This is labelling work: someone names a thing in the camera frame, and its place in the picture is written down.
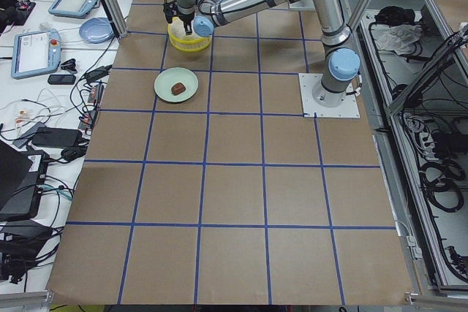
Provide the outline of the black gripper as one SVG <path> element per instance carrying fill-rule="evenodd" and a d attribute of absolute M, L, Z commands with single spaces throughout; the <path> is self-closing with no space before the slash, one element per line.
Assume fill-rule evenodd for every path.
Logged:
<path fill-rule="evenodd" d="M 172 23 L 174 17 L 182 20 L 184 22 L 185 34 L 192 34 L 193 12 L 185 14 L 178 8 L 176 0 L 164 0 L 163 13 L 168 23 Z"/>

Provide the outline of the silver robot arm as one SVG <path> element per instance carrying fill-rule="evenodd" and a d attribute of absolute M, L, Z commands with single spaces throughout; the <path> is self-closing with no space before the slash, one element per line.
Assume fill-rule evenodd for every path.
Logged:
<path fill-rule="evenodd" d="M 209 37 L 214 29 L 266 9 L 288 4 L 290 11 L 317 13 L 325 48 L 342 46 L 351 36 L 340 0 L 172 0 L 164 1 L 166 21 L 178 18 L 185 34 Z"/>

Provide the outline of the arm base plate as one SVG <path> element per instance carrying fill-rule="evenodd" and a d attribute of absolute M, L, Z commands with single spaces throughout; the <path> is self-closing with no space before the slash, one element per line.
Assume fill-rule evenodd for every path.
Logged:
<path fill-rule="evenodd" d="M 352 84 L 341 93 L 322 86 L 322 74 L 299 73 L 299 88 L 305 118 L 360 118 Z"/>
<path fill-rule="evenodd" d="M 313 0 L 300 0 L 288 4 L 289 11 L 315 11 Z"/>

